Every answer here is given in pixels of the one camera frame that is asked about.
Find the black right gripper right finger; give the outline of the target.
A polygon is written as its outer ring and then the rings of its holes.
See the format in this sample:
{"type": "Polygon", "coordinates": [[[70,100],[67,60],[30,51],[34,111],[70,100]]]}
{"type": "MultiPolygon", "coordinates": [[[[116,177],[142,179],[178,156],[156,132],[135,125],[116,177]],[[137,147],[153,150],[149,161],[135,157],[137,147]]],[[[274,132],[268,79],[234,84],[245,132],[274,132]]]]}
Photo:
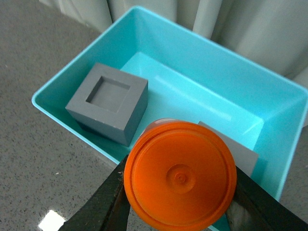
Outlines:
{"type": "Polygon", "coordinates": [[[308,224],[281,205],[239,168],[226,211],[231,231],[306,231],[308,224]]]}

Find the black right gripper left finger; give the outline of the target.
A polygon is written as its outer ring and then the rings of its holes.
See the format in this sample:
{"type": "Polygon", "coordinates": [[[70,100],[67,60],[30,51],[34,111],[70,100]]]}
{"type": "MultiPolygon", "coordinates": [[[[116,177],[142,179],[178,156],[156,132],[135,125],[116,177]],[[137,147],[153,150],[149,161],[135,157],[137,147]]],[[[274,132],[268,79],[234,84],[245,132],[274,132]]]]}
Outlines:
{"type": "Polygon", "coordinates": [[[125,231],[130,204],[124,188],[124,168],[128,156],[116,166],[91,198],[68,221],[61,231],[125,231]]]}

